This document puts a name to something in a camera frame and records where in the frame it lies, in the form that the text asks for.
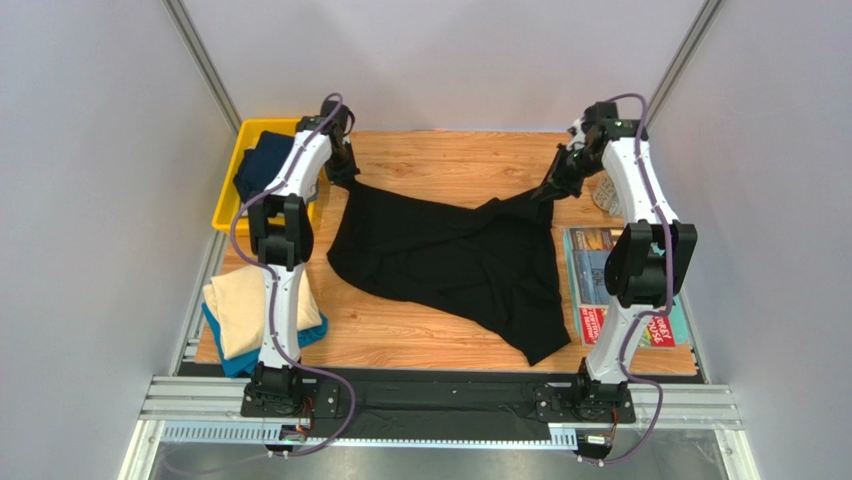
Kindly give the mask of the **black t shirt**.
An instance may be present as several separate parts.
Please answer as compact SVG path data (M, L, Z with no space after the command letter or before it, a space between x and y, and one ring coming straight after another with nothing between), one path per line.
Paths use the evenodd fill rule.
M327 253L347 283L499 335L534 366L571 341L565 326L554 204L526 191L470 209L351 181Z

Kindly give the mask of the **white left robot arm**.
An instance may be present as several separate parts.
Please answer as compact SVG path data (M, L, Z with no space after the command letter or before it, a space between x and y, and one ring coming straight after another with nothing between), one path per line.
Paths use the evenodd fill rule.
M249 200L252 251L264 270L266 326L258 364L287 370L301 358L299 288L314 248L308 197L321 174L345 185L360 173L349 138L354 114L331 93L320 113L302 118L286 160L267 186Z

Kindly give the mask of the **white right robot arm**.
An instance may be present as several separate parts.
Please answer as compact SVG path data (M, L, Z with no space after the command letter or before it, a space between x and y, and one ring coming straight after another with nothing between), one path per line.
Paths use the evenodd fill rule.
M588 107L560 145L536 201L581 193L584 181L605 172L621 205L624 227L604 268L610 296L602 332L580 372L590 385L621 385L638 347L637 335L655 317L669 315L697 244L697 229L667 202L651 160L647 115L626 119L618 98Z

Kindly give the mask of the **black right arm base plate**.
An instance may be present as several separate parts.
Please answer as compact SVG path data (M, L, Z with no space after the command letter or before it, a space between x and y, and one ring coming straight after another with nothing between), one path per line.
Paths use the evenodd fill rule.
M635 414L631 391L619 384L544 384L533 390L536 417L550 423L633 424Z

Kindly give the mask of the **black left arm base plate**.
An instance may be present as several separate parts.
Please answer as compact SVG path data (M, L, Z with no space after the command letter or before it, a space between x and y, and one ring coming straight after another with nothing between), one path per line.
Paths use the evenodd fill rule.
M246 386L240 407L240 415L245 418L342 419L349 410L349 400L336 381L305 380L297 399L255 394L250 387L251 384Z

